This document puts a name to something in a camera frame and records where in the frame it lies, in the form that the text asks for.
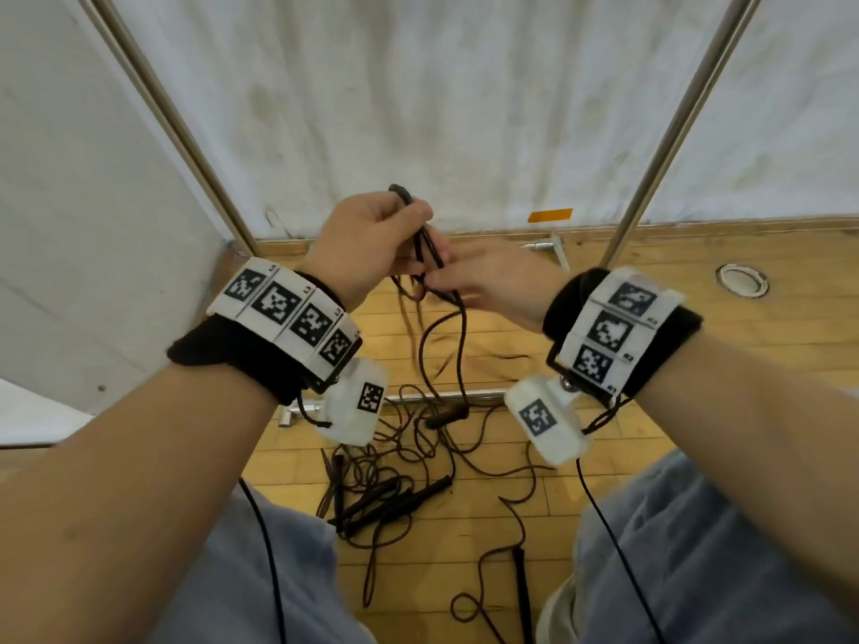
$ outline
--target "right hand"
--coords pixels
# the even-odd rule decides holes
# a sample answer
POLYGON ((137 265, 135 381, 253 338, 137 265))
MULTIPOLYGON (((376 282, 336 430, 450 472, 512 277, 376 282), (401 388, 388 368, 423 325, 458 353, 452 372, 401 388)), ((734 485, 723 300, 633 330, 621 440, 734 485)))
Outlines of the right hand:
POLYGON ((436 291, 456 289, 466 307, 499 313, 541 332, 552 301, 571 279, 569 272, 503 239, 476 239, 450 246, 450 263, 427 274, 436 291))

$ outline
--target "floor drain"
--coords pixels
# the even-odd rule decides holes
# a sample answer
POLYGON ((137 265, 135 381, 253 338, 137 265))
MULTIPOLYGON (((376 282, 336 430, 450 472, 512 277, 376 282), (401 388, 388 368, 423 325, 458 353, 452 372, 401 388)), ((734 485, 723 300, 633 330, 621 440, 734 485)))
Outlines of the floor drain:
POLYGON ((715 279, 725 289, 742 298, 760 298, 770 291, 766 276, 750 266, 725 264, 715 270, 715 279))

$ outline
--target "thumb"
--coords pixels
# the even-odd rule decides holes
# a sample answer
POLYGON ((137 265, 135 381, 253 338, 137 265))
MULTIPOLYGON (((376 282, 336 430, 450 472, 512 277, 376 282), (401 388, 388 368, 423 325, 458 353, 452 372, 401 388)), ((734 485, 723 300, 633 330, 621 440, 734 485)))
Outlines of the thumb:
POLYGON ((425 201, 415 201, 382 221, 399 244, 412 237, 424 224, 432 219, 432 208, 425 201))
POLYGON ((474 291, 483 287, 486 279, 485 262, 481 258, 454 262, 444 269, 427 273, 427 287, 437 291, 474 291))

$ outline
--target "left hand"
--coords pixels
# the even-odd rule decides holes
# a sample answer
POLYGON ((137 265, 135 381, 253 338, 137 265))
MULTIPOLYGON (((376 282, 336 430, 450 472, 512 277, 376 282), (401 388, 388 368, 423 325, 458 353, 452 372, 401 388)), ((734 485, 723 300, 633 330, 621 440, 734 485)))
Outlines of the left hand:
MULTIPOLYGON (((393 192, 350 196, 334 207, 296 270, 325 282, 351 312, 386 275, 418 275, 435 268, 426 246, 425 264, 415 259, 412 243, 432 216, 425 201, 416 199, 405 206, 393 192)), ((448 262, 450 243, 435 228, 427 229, 442 260, 448 262)))

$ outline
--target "baseboard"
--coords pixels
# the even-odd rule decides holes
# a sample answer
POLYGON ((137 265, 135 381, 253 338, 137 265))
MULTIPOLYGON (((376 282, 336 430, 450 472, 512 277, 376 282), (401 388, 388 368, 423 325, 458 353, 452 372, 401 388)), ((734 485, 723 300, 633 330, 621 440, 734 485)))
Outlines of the baseboard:
MULTIPOLYGON (((576 242, 608 241, 614 235, 616 226, 594 226, 569 228, 556 231, 564 239, 576 242)), ((632 239, 652 239, 664 237, 717 237, 720 235, 757 235, 765 233, 798 233, 821 230, 859 230, 859 216, 814 217, 807 219, 772 219, 744 221, 700 221, 691 223, 664 223, 637 226, 632 239)), ((551 234, 548 230, 526 231, 485 231, 481 233, 457 233, 454 239, 475 239, 480 237, 503 237, 515 241, 534 241, 551 234)), ((313 243, 313 239, 263 240, 259 242, 264 258, 290 255, 303 255, 313 243)))

